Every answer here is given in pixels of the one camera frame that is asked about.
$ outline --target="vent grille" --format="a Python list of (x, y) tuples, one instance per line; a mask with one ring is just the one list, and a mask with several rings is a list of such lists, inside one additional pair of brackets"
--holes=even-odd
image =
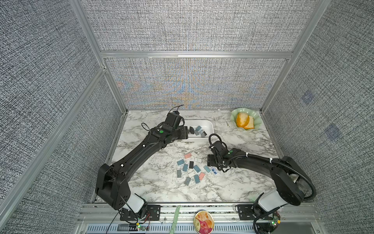
[[(151, 223), (147, 233), (165, 233), (168, 234), (171, 229), (170, 224), (157, 224)], [(87, 234), (105, 234), (109, 224), (89, 224), (87, 229)], [(140, 231), (119, 231), (117, 230), (118, 224), (112, 224), (108, 230), (108, 233), (122, 234), (122, 233), (145, 233)], [(174, 233), (185, 233), (185, 234), (195, 234), (195, 228), (193, 223), (177, 224)], [(246, 223), (233, 223), (233, 224), (215, 224), (213, 233), (236, 233), (236, 234), (246, 234), (254, 233), (253, 226), (251, 222)]]

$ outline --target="green strip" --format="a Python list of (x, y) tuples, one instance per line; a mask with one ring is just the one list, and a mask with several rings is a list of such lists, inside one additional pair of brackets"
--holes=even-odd
[(173, 225), (171, 225), (171, 230), (170, 230), (169, 234), (174, 234), (174, 229), (175, 229), (175, 226), (177, 225), (177, 221), (178, 221), (179, 208), (181, 208), (181, 206), (177, 206), (177, 208), (175, 209)]

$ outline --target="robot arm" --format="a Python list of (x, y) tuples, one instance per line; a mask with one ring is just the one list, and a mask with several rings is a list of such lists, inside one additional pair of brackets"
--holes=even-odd
[[(212, 144), (212, 136), (217, 136), (219, 140)], [(259, 230), (262, 233), (270, 233), (278, 225), (278, 223), (272, 222), (271, 225), (260, 224), (257, 228), (256, 221), (259, 218), (276, 213), (277, 209), (288, 203), (298, 206), (301, 202), (311, 200), (316, 196), (313, 183), (290, 157), (271, 159), (249, 154), (237, 148), (228, 150), (227, 145), (217, 134), (209, 136), (209, 143), (209, 149), (213, 154), (208, 155), (208, 166), (217, 167), (218, 170), (223, 172), (230, 168), (245, 168), (274, 180), (276, 189), (261, 194), (251, 207), (249, 219), (254, 220), (253, 226), (256, 233), (259, 233)]]
[(169, 112), (165, 121), (150, 129), (144, 140), (128, 155), (113, 163), (100, 167), (95, 192), (113, 209), (126, 207), (139, 212), (143, 217), (147, 203), (137, 195), (131, 194), (128, 181), (136, 170), (154, 153), (177, 139), (187, 139), (188, 129), (178, 111)]

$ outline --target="pink block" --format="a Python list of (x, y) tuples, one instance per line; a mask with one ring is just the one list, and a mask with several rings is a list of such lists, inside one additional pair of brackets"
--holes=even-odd
[(199, 179), (200, 179), (200, 181), (203, 180), (204, 176), (205, 176), (205, 174), (204, 174), (203, 172), (200, 173), (200, 175), (199, 175)]
[(189, 154), (186, 154), (186, 155), (184, 156), (184, 158), (190, 158), (191, 156), (192, 156), (192, 154), (189, 153)]

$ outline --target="blue sticker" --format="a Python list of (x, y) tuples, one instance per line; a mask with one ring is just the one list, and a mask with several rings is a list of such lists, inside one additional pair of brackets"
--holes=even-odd
[(187, 164), (184, 164), (183, 165), (183, 171), (187, 171), (188, 170), (188, 165)]
[(189, 185), (191, 181), (191, 178), (187, 177), (186, 180), (184, 181), (185, 185)]
[(305, 104), (309, 104), (312, 102), (313, 98), (314, 98), (313, 93), (310, 90), (307, 90), (305, 91), (304, 95), (301, 97), (301, 100), (303, 100)]
[(195, 169), (195, 171), (196, 171), (197, 173), (199, 173), (199, 172), (201, 171), (200, 168), (199, 168), (197, 165), (195, 165), (193, 168)]
[(330, 141), (335, 141), (341, 136), (341, 132), (335, 124), (330, 124), (327, 128), (325, 128), (325, 133)]
[(198, 175), (194, 175), (193, 178), (195, 179), (195, 183), (200, 183), (200, 179)]
[(213, 172), (215, 175), (218, 174), (218, 171), (217, 171), (214, 167), (212, 168), (212, 172)]
[(209, 169), (209, 167), (207, 165), (204, 166), (204, 169), (209, 173), (211, 172), (211, 170)]
[(179, 160), (179, 161), (177, 162), (178, 166), (182, 165), (183, 163), (184, 163), (184, 160), (183, 160), (183, 159), (181, 159), (181, 160)]

